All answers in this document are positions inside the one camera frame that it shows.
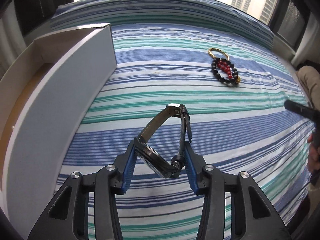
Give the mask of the person's right hand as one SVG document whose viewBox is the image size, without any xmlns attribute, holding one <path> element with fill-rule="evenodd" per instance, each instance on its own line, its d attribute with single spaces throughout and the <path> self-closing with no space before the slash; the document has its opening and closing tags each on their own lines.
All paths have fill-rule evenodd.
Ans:
<svg viewBox="0 0 320 240">
<path fill-rule="evenodd" d="M 315 148 L 313 144 L 313 135 L 308 137 L 307 143 L 309 144 L 309 153 L 308 153 L 308 170 L 313 173 L 318 171 L 320 168 L 319 162 L 319 147 Z"/>
</svg>

